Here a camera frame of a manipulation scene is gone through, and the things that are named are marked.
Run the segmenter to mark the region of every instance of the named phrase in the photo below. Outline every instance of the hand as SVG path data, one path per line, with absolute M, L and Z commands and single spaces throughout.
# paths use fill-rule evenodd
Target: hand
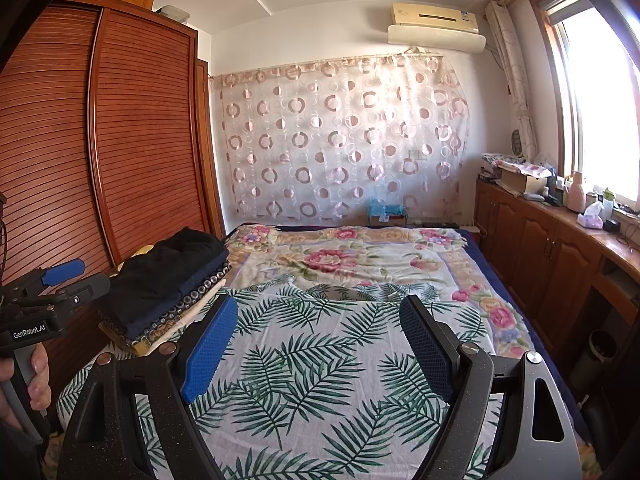
M 0 381 L 8 381 L 14 374 L 14 360 L 0 359 Z M 49 388 L 49 358 L 42 343 L 38 343 L 31 354 L 31 367 L 36 372 L 28 386 L 31 408 L 44 410 L 51 404 L 51 388 Z M 17 430 L 22 430 L 20 422 L 0 390 L 0 420 L 3 420 Z

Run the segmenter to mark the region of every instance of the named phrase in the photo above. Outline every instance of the circle-patterned curtain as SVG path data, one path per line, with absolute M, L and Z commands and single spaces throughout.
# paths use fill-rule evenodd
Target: circle-patterned curtain
M 334 59 L 222 76 L 232 195 L 247 219 L 361 223 L 370 198 L 460 219 L 468 106 L 440 54 Z

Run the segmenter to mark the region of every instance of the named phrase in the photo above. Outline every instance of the trash can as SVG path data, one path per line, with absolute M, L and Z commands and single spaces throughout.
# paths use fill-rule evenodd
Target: trash can
M 576 390 L 586 392 L 605 366 L 613 361 L 618 353 L 615 339 L 604 330 L 594 330 L 589 334 L 589 344 L 582 351 L 578 362 L 569 375 L 569 382 Z

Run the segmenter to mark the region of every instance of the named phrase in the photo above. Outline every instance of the pink bottle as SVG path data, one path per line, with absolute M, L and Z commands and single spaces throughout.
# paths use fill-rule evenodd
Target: pink bottle
M 584 194 L 584 189 L 582 188 L 582 173 L 580 171 L 574 171 L 572 175 L 574 177 L 574 181 L 572 182 L 571 189 L 569 190 L 569 201 L 566 206 L 576 213 L 584 213 L 584 209 L 586 207 L 586 196 Z

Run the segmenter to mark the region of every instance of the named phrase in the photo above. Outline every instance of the louvered wooden door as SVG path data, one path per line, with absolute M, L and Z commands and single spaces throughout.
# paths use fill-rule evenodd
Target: louvered wooden door
M 103 19 L 95 160 L 121 261 L 184 226 L 209 228 L 194 152 L 194 38 L 116 10 Z
M 110 263 L 87 161 L 87 78 L 99 10 L 49 7 L 0 75 L 0 190 L 8 259 L 3 283 L 36 267 L 82 258 L 86 274 Z M 69 338 L 47 342 L 58 391 L 105 345 L 84 307 Z

